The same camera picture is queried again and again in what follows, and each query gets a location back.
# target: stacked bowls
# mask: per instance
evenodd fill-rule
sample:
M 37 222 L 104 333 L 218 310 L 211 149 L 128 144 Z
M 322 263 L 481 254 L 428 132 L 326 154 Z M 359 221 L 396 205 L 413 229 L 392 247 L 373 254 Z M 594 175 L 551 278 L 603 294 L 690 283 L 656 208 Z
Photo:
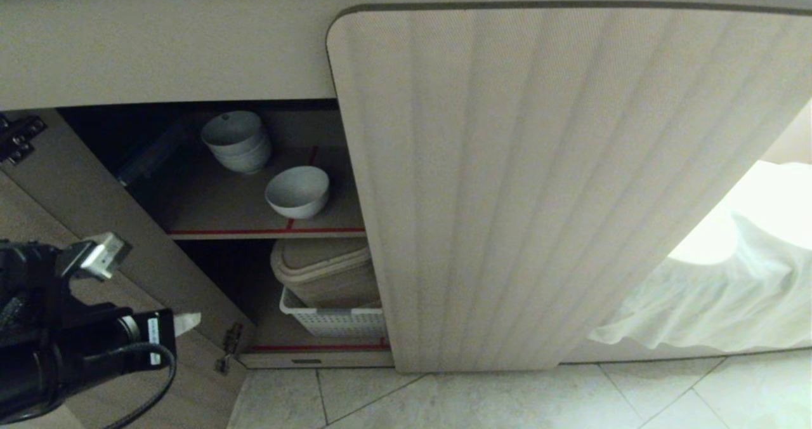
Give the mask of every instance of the stacked bowls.
M 268 132 L 252 112 L 221 114 L 203 126 L 200 137 L 221 165 L 242 174 L 261 171 L 272 152 Z

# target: white floor tile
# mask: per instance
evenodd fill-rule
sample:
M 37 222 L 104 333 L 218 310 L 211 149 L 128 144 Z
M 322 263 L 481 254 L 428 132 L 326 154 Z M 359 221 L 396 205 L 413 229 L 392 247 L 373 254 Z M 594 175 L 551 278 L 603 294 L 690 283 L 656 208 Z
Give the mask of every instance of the white floor tile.
M 722 357 L 602 364 L 609 378 L 643 419 L 666 408 L 722 362 Z
M 430 374 L 331 427 L 636 428 L 642 421 L 597 366 Z
M 327 420 L 335 421 L 421 377 L 395 369 L 320 369 Z
M 727 429 L 694 391 L 688 391 L 641 429 Z
M 324 426 L 316 371 L 249 371 L 229 429 L 314 429 Z
M 812 350 L 729 357 L 694 389 L 731 429 L 809 429 Z

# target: label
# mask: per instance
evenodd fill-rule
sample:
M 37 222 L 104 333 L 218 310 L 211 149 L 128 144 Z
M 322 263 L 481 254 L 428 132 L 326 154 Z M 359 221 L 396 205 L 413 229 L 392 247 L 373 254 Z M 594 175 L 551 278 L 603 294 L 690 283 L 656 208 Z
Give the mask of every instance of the label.
M 157 325 L 157 318 L 151 317 L 147 320 L 147 327 L 150 331 L 150 343 L 157 343 L 160 345 L 160 330 L 159 326 Z M 160 354 L 158 353 L 150 353 L 150 364 L 153 366 L 157 366 L 160 364 Z

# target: door hinge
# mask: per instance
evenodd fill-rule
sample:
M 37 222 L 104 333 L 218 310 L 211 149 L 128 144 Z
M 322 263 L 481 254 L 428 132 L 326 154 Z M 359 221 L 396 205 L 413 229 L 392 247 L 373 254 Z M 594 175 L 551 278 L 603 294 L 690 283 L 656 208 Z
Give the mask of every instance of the door hinge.
M 226 336 L 223 337 L 223 350 L 226 354 L 214 363 L 215 371 L 223 375 L 228 374 L 229 368 L 232 366 L 232 357 L 235 357 L 237 353 L 237 347 L 240 346 L 242 336 L 243 325 L 238 322 L 235 322 L 231 329 L 226 331 Z
M 0 162 L 18 165 L 34 151 L 31 139 L 46 128 L 46 123 L 37 116 L 9 121 L 0 114 Z

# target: plastic basket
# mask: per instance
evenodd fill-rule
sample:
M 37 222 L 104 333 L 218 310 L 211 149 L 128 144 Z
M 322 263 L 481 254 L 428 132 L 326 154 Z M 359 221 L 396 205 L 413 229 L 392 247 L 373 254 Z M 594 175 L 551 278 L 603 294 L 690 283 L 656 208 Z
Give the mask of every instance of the plastic basket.
M 316 337 L 386 337 L 383 308 L 308 308 L 284 288 L 279 310 Z

